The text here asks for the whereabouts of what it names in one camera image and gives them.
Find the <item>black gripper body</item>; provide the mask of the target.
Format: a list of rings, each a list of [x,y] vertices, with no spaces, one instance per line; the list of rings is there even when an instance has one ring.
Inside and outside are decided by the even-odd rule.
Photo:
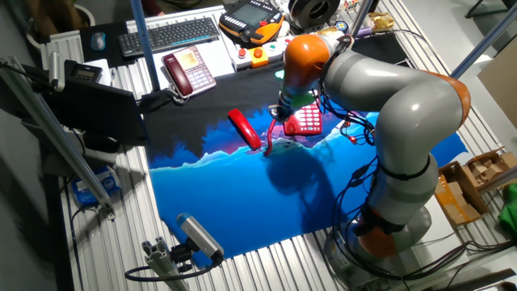
[[[272,104],[269,106],[269,114],[274,120],[280,123],[284,123],[292,115],[292,107],[290,104],[282,102],[279,102],[278,104]]]

